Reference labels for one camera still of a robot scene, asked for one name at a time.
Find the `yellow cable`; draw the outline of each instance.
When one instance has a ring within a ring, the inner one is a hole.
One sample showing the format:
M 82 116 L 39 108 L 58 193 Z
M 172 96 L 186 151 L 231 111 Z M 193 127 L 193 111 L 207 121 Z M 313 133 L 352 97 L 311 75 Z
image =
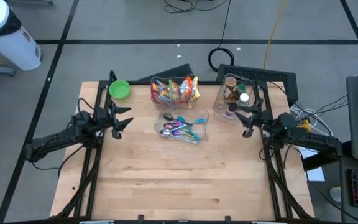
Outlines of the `yellow cable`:
M 286 1 L 286 0 L 283 0 L 283 2 L 281 3 L 280 13 L 278 13 L 278 18 L 277 18 L 276 24 L 274 25 L 272 35 L 270 36 L 270 39 L 269 39 L 268 42 L 267 42 L 266 53 L 265 53 L 264 69 L 265 69 L 265 67 L 266 67 L 267 55 L 269 54 L 270 43 L 271 43 L 271 41 L 272 41 L 272 39 L 273 39 L 274 32 L 276 31 L 278 22 L 280 21 L 281 15 L 283 14 L 283 11 L 284 11 L 285 1 Z

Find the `white paper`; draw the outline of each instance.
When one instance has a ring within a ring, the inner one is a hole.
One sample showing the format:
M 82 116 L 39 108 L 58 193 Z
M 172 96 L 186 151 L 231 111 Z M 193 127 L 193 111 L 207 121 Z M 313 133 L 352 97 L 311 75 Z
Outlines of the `white paper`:
M 312 149 L 307 150 L 304 147 L 299 147 L 299 150 L 301 151 L 303 158 L 311 157 L 317 154 L 315 150 Z M 308 171 L 308 177 L 310 181 L 315 181 L 315 182 L 326 181 L 326 179 L 324 178 L 323 169 L 321 167 Z

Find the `white bottle cap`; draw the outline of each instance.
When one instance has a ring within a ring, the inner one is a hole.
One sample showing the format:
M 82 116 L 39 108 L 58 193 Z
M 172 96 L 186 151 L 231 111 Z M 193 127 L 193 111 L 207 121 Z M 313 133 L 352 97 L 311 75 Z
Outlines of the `white bottle cap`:
M 241 95 L 240 95 L 240 100 L 241 100 L 242 102 L 248 101 L 248 100 L 249 100 L 248 94 L 247 94 L 247 93 L 241 93 Z

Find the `bottle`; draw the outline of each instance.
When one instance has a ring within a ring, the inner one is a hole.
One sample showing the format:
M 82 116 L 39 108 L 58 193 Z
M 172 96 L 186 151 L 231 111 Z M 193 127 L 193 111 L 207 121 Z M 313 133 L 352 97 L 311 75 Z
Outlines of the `bottle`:
M 237 100 L 238 106 L 248 106 L 249 96 L 247 93 L 241 93 L 239 100 Z
M 247 87 L 244 84 L 239 84 L 236 88 L 237 96 L 240 97 L 241 94 L 246 93 L 246 90 L 247 90 Z

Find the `teal spoon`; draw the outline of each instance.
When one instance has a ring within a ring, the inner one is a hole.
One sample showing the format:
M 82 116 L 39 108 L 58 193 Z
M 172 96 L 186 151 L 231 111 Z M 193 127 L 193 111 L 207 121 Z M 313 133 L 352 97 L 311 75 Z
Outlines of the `teal spoon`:
M 184 119 L 184 117 L 182 117 L 182 116 L 179 116 L 178 118 L 177 118 L 177 120 L 178 121 L 181 121 L 181 122 L 186 122 L 185 121 L 185 119 Z M 196 133 L 194 133 L 188 126 L 186 126 L 186 128 L 187 128 L 187 130 L 189 131 L 189 133 L 194 137 L 194 139 L 196 140 L 196 141 L 199 141 L 200 140 L 200 138 L 196 135 Z
M 194 124 L 194 123 L 203 123 L 203 122 L 205 122 L 205 119 L 198 119 L 198 120 L 195 120 L 195 121 L 189 121 L 188 123 Z

